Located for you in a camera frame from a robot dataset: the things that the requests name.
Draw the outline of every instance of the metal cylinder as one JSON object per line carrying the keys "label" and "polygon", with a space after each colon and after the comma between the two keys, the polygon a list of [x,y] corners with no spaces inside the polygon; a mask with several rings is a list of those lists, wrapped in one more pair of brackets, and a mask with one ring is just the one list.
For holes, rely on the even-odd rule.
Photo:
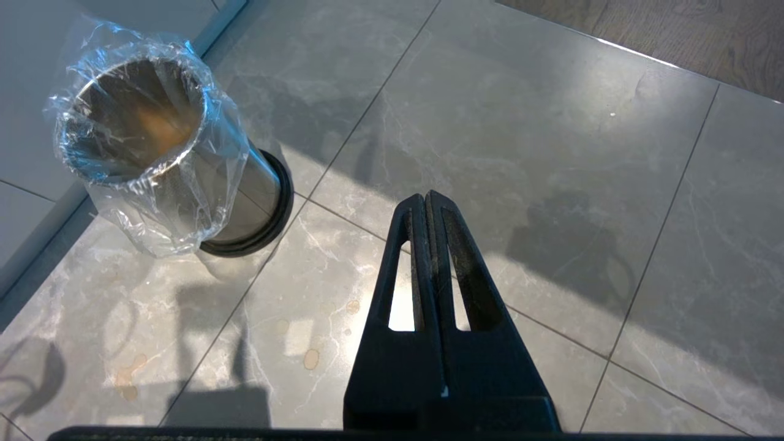
{"label": "metal cylinder", "polygon": [[[74,113],[83,118],[64,127],[64,159],[88,185],[120,191],[125,203],[165,220],[170,231],[205,231],[203,250],[244,255],[282,230],[291,180],[277,159],[252,147],[238,188],[232,184],[237,168],[225,164],[245,154],[245,135],[223,112],[206,110],[203,89],[174,60],[134,60],[109,70],[75,101]],[[205,124],[205,118],[226,121]]]}

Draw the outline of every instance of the wooden floor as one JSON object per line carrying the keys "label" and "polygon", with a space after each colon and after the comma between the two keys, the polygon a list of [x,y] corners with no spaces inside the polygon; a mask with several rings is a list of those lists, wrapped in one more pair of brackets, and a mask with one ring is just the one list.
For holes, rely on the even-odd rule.
{"label": "wooden floor", "polygon": [[784,102],[784,0],[498,0]]}

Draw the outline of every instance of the plastic wrap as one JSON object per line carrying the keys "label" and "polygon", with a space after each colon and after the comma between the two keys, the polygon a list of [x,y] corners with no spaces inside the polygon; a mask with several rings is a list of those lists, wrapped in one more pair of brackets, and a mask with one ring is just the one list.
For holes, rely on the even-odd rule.
{"label": "plastic wrap", "polygon": [[44,109],[55,154],[137,248],[194,252],[229,221],[248,158],[237,107],[189,42],[87,30]]}

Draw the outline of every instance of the black rubber base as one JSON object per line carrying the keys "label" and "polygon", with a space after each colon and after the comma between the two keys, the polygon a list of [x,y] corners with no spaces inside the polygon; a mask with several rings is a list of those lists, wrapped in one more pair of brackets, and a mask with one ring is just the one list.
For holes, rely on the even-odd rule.
{"label": "black rubber base", "polygon": [[289,221],[289,216],[291,216],[292,213],[292,206],[294,205],[294,185],[292,184],[292,179],[289,176],[288,170],[286,170],[283,163],[280,162],[278,158],[275,158],[272,154],[267,153],[264,150],[259,149],[259,151],[264,159],[269,162],[270,167],[272,167],[272,170],[278,175],[278,179],[281,182],[281,197],[278,199],[278,206],[275,208],[274,213],[272,213],[270,221],[259,228],[259,231],[254,235],[237,242],[214,243],[209,240],[204,241],[201,243],[200,248],[205,253],[221,257],[242,257],[255,253],[275,240],[275,238],[283,232],[286,222]]}

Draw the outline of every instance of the gray marble tile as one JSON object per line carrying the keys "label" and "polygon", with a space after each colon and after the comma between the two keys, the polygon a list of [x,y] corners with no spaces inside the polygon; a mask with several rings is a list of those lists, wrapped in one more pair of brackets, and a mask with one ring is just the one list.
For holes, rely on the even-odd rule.
{"label": "gray marble tile", "polygon": [[[306,204],[165,424],[341,428],[383,247]],[[411,297],[408,259],[401,253],[395,300]],[[393,314],[390,327],[408,321]]]}
{"label": "gray marble tile", "polygon": [[33,439],[158,424],[271,250],[155,260],[97,217],[0,335],[0,412]]}
{"label": "gray marble tile", "polygon": [[385,235],[453,198],[507,304],[602,354],[717,84],[492,2],[442,2],[314,200]]}
{"label": "gray marble tile", "polygon": [[555,403],[561,428],[578,432],[607,360],[523,315],[509,313]]}
{"label": "gray marble tile", "polygon": [[583,431],[743,435],[613,364],[607,368]]}
{"label": "gray marble tile", "polygon": [[0,436],[3,441],[30,441],[18,428],[0,415]]}
{"label": "gray marble tile", "polygon": [[435,4],[250,2],[205,59],[309,195]]}
{"label": "gray marble tile", "polygon": [[784,434],[784,107],[722,86],[613,359]]}

